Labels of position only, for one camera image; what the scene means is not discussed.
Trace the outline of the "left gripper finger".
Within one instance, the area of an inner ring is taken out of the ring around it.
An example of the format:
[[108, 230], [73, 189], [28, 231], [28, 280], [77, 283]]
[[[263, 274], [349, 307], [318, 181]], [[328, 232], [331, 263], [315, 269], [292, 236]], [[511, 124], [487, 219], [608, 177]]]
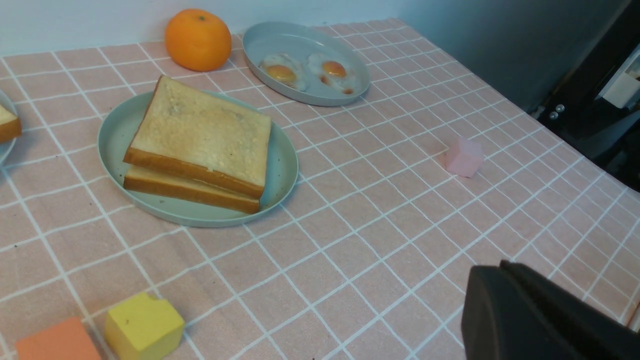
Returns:
[[528, 265], [470, 268], [461, 333], [468, 360], [637, 360], [640, 337]]

